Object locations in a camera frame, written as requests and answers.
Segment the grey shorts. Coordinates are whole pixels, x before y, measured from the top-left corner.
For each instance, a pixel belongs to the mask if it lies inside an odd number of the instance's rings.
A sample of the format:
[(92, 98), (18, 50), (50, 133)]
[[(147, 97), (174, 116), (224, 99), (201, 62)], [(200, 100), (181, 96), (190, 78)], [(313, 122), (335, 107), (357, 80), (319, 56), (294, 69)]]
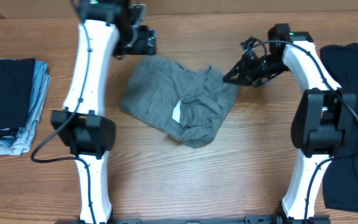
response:
[(239, 87), (212, 66), (190, 70), (167, 58), (141, 60), (119, 107), (192, 148), (212, 142), (236, 102)]

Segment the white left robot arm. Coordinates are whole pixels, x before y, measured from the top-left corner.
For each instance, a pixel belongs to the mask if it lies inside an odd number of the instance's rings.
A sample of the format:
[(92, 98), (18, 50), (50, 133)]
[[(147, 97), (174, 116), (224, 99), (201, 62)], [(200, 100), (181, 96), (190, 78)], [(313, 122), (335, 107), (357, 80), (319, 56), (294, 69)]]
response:
[(129, 1), (80, 1), (75, 9), (78, 50), (70, 89), (51, 124), (75, 160), (81, 191), (78, 223), (112, 223), (108, 157), (116, 125), (105, 117), (112, 58), (154, 55), (157, 33), (141, 22), (146, 5)]

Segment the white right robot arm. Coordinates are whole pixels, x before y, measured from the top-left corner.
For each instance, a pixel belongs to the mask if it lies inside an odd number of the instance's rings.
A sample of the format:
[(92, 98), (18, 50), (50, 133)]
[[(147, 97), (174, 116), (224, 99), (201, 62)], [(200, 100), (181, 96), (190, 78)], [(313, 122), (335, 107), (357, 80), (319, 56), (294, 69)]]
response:
[(244, 54), (224, 82), (259, 87), (291, 72), (302, 94), (290, 130), (298, 151), (289, 188), (277, 214), (248, 215), (245, 223), (330, 223), (314, 214), (314, 204), (326, 169), (350, 134), (355, 94), (330, 76), (308, 32), (275, 24), (266, 41), (249, 37), (241, 47)]

